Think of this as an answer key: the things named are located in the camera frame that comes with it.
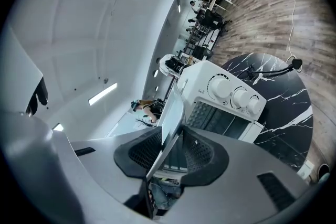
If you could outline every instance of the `marble tabletop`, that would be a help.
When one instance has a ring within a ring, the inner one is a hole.
[[[272,71],[285,68],[279,58],[260,53],[238,56],[222,68],[239,75],[253,65],[256,71]],[[313,131],[313,117],[307,89],[295,70],[281,75],[247,73],[240,78],[266,100],[266,106],[258,120],[264,126],[254,144],[298,171],[304,164]]]

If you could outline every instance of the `white ceiling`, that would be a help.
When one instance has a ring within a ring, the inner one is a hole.
[[[50,127],[60,122],[71,141],[104,137],[142,96],[173,1],[17,0],[9,27],[49,92],[36,116]],[[117,89],[89,106],[89,98],[115,82]]]

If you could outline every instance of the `white knob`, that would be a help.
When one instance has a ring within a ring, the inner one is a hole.
[[[247,106],[249,99],[250,99],[250,96],[248,92],[244,90],[238,90],[233,95],[234,104],[242,108]]]
[[[227,79],[218,78],[211,85],[212,92],[219,98],[226,98],[232,91],[231,83]]]
[[[261,109],[261,102],[257,99],[251,99],[247,106],[247,109],[251,114],[258,114]]]

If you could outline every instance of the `desk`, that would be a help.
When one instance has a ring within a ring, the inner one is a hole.
[[[238,56],[222,68],[237,76],[250,65],[256,71],[279,70],[287,66],[275,56],[252,53]],[[243,74],[240,78],[267,100],[258,120],[264,129],[254,143],[299,171],[301,176],[303,170],[309,170],[307,166],[312,169],[310,162],[304,165],[313,132],[312,107],[307,89],[297,72],[293,70],[274,77],[255,74],[252,80]]]

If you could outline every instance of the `linear light fixture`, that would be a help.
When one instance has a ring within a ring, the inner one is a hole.
[[[54,128],[52,128],[53,130],[55,130],[55,131],[63,131],[63,126],[60,124],[60,123],[57,123],[57,125],[54,127]]]
[[[91,99],[89,99],[89,105],[93,105],[96,103],[99,99],[103,98],[106,94],[108,94],[110,91],[113,91],[118,86],[117,83],[111,85],[110,87],[106,88],[105,90],[101,91]]]

